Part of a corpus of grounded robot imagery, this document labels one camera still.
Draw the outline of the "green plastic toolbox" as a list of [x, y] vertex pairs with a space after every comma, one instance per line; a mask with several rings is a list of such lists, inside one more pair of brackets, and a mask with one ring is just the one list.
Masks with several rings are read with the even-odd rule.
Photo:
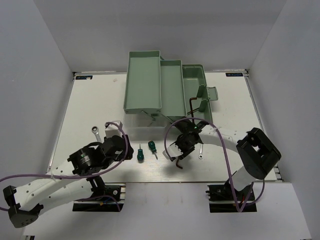
[[211, 102], [218, 91], [209, 87], [201, 64], [169, 60], [160, 51], [131, 51], [124, 94], [124, 125], [129, 129], [163, 129], [199, 108], [194, 117], [213, 122]]

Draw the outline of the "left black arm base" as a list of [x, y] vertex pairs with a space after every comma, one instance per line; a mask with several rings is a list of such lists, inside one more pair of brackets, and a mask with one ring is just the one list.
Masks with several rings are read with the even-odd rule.
[[73, 202], [73, 212], [119, 213], [125, 202], [124, 183], [105, 183], [100, 177], [86, 179], [90, 196]]

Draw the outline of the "blue label sticker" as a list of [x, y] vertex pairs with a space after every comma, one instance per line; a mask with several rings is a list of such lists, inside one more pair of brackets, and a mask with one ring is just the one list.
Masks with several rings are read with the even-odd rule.
[[92, 75], [78, 75], [75, 77], [76, 80], [92, 80]]
[[243, 77], [243, 73], [242, 72], [226, 72], [225, 75], [227, 77]]

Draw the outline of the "large silver ratchet wrench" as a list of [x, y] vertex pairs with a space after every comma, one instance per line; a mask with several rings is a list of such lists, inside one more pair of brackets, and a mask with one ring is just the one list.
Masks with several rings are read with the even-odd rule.
[[91, 128], [91, 132], [94, 134], [94, 136], [96, 138], [96, 141], [101, 143], [102, 139], [101, 139], [100, 134], [99, 134], [99, 128], [97, 126], [93, 126]]

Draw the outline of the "small silver wrench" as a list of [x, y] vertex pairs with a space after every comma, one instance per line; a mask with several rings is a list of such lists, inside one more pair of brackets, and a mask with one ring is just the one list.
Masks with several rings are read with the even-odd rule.
[[198, 155], [198, 158], [199, 158], [199, 159], [202, 159], [202, 158], [203, 158], [203, 148], [204, 148], [204, 145], [201, 144], [201, 145], [200, 145], [200, 148], [199, 148], [199, 155]]

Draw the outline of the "green stubby screwdriver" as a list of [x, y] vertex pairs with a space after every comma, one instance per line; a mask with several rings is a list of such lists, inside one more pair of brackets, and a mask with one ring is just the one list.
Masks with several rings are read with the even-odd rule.
[[156, 149], [156, 145], [154, 141], [149, 141], [148, 142], [148, 147], [151, 150], [152, 154], [155, 156], [155, 158], [158, 160], [158, 156], [157, 156], [157, 149]]
[[137, 160], [139, 163], [143, 163], [144, 162], [144, 153], [143, 153], [143, 149], [141, 147], [141, 144], [139, 144], [139, 148], [137, 150]]

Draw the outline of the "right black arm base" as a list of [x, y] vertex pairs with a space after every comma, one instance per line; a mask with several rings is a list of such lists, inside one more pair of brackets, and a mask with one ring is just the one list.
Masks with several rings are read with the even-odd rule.
[[[235, 190], [235, 196], [239, 205], [242, 207], [248, 193], [250, 196], [245, 204], [243, 213], [257, 212], [257, 206], [252, 202], [256, 199], [253, 190], [249, 192], [250, 185], [246, 186], [243, 190]], [[231, 186], [229, 183], [212, 184], [207, 186], [206, 194], [209, 201], [210, 213], [237, 213], [236, 203], [232, 195]]]

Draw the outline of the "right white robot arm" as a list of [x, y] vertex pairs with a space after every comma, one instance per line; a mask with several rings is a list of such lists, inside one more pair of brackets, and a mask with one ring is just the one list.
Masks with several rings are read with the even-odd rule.
[[173, 161], [182, 160], [195, 150], [197, 144], [214, 145], [237, 153], [242, 167], [231, 174], [226, 195], [236, 200], [244, 193], [244, 188], [256, 180], [264, 180], [282, 158], [280, 151], [257, 127], [249, 131], [218, 128], [201, 118], [198, 123], [191, 118], [183, 118], [172, 124], [180, 131], [176, 141], [167, 145], [164, 140], [163, 155]]

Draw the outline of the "left green stubby screwdriver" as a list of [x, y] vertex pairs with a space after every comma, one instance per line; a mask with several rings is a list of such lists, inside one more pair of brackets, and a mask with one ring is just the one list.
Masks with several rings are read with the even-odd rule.
[[141, 144], [139, 144], [139, 148], [137, 150], [137, 160], [139, 163], [143, 163], [144, 162], [144, 153], [143, 153], [143, 149], [141, 147]]

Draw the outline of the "right green stubby screwdriver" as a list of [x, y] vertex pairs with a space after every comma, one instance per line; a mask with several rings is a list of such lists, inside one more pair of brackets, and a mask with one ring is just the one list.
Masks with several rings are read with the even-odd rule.
[[149, 141], [148, 142], [148, 147], [151, 150], [152, 154], [155, 156], [155, 158], [158, 160], [158, 156], [157, 156], [157, 149], [156, 149], [156, 145], [154, 141]]

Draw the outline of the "medium brown hex key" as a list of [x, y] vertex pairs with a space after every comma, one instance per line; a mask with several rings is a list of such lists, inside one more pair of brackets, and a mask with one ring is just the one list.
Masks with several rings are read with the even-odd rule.
[[175, 165], [176, 165], [177, 168], [183, 169], [183, 167], [179, 165], [179, 161], [180, 161], [180, 160], [177, 159], [176, 162], [175, 162]]

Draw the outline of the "right blue label sticker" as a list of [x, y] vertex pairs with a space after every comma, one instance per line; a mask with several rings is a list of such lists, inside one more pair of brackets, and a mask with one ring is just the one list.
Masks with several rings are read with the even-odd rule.
[[243, 73], [242, 72], [226, 72], [225, 75], [227, 77], [243, 77]]

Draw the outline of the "large brown hex key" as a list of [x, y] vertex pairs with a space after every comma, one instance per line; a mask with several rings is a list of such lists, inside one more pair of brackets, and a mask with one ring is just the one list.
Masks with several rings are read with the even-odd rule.
[[197, 100], [198, 98], [197, 97], [191, 97], [189, 99], [189, 108], [193, 108], [193, 101]]

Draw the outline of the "left blue label sticker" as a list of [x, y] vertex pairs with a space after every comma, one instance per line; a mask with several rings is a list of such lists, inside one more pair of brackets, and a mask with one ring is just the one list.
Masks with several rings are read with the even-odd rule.
[[75, 77], [76, 80], [92, 80], [92, 75], [78, 75]]

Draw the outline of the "thin brown hex key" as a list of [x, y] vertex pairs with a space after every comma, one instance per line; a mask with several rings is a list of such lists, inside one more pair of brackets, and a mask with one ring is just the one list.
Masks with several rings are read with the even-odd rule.
[[188, 112], [187, 112], [187, 116], [191, 116], [194, 117], [196, 115], [196, 113], [199, 111], [199, 108], [191, 108]]

